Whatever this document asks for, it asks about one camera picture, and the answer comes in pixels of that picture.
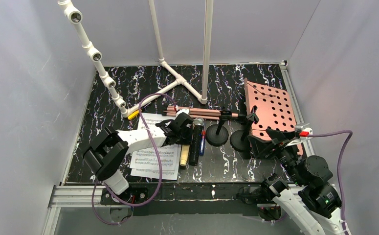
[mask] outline pink perforated panel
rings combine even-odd
[[[269,141],[270,137],[266,129],[270,128],[279,131],[294,131],[296,119],[289,94],[274,87],[269,87],[244,79],[245,100],[247,112],[256,105],[256,114],[259,118],[257,124],[251,127],[251,133],[262,140]],[[299,154],[302,154],[302,147],[299,145]]]

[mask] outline black cylinder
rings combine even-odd
[[[194,120],[194,130],[192,132],[192,142],[189,149],[188,162],[190,165],[198,165],[198,158],[200,156],[200,148],[202,141],[202,131],[203,131],[204,120],[203,118],[197,117]]]

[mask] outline white pvc pipe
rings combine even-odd
[[[179,82],[178,81],[174,81],[173,83],[167,85],[166,87],[162,88],[161,90],[159,90],[158,92],[156,93],[162,93],[162,94],[165,94],[166,92],[168,92],[169,90],[171,90],[172,88],[174,88],[175,86],[179,85]],[[145,106],[146,104],[148,104],[149,102],[152,102],[153,100],[155,100],[156,98],[158,98],[160,95],[154,95],[154,96],[151,96],[149,98],[147,98],[143,103],[142,103],[142,107]],[[123,117],[128,117],[130,114],[132,114],[134,111],[138,110],[139,108],[139,104],[136,104],[134,105],[133,107],[129,108],[127,110],[127,115],[123,115]]]
[[[171,68],[166,61],[163,61],[160,63],[162,67],[164,67],[167,71],[169,71],[174,77],[177,77],[179,75],[178,72],[176,72],[173,68]]]
[[[74,26],[77,31],[77,35],[80,38],[83,49],[86,51],[89,58],[94,63],[97,71],[99,72],[99,76],[103,81],[103,84],[110,92],[112,99],[114,100],[116,106],[119,107],[120,112],[122,114],[127,112],[126,102],[120,97],[114,88],[116,82],[109,76],[109,74],[104,69],[101,63],[101,53],[94,47],[93,43],[87,37],[86,32],[84,31],[83,26],[81,25],[81,21],[83,20],[83,14],[74,7],[71,0],[59,0],[58,5],[64,12],[64,15],[68,18],[70,23]]]
[[[102,76],[104,74],[106,74],[106,70],[104,69],[104,66],[101,63],[101,61],[93,61],[93,63],[94,63],[94,66],[96,67],[97,71],[99,72],[99,74],[101,74]]]
[[[199,101],[201,101],[202,95],[199,92],[197,92],[197,90],[195,90],[195,88],[193,88],[191,84],[185,81],[184,83],[182,83],[182,85],[186,87]]]
[[[169,71],[179,82],[180,84],[182,84],[184,87],[186,87],[192,94],[194,94],[194,96],[199,100],[201,101],[201,97],[202,95],[197,92],[197,90],[195,90],[195,88],[193,88],[191,86],[191,84],[189,84],[185,78],[182,77],[182,75],[180,75],[178,72],[176,72],[173,68],[171,68],[168,63],[166,61],[163,61],[162,63],[160,63],[167,71]]]
[[[73,24],[73,26],[75,28],[75,31],[77,31],[77,35],[78,35],[78,38],[80,38],[81,44],[83,44],[83,46],[87,46],[88,44],[90,44],[90,40],[87,37],[87,34],[84,31],[84,28],[81,25],[81,23]]]
[[[206,93],[208,92],[209,54],[211,51],[211,30],[212,30],[212,9],[214,0],[205,2],[205,30],[203,37],[203,72],[202,72],[202,98],[206,103]]]
[[[149,0],[149,7],[150,7],[151,15],[152,15],[153,29],[155,30],[157,50],[159,52],[159,61],[162,62],[165,60],[165,58],[163,57],[162,44],[160,43],[160,33],[159,33],[159,26],[157,25],[157,17],[156,17],[154,0]]]

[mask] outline black round base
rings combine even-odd
[[[238,130],[232,133],[231,138],[229,139],[229,143],[231,146],[239,151],[239,152],[246,152],[251,149],[250,147],[250,141],[248,141],[248,138],[244,138],[244,141],[241,140],[241,136],[243,136],[244,130]]]
[[[216,131],[218,128],[218,124],[210,125],[208,129],[206,129],[205,139],[212,146],[221,146],[225,144],[228,140],[228,130],[224,126],[221,127],[221,131],[216,135]]]

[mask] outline white enclosure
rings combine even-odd
[[[379,234],[379,2],[216,0],[210,63],[289,60],[315,133],[352,129],[353,234]],[[147,0],[74,0],[106,66],[157,65]],[[205,0],[155,0],[169,64],[202,64]],[[95,70],[56,0],[0,1],[0,234],[40,234]],[[345,137],[313,140],[335,172]]]
[[[379,234],[379,1],[322,0],[289,72],[315,133],[353,130],[342,161],[346,219],[352,234]],[[344,139],[313,140],[331,169]]]

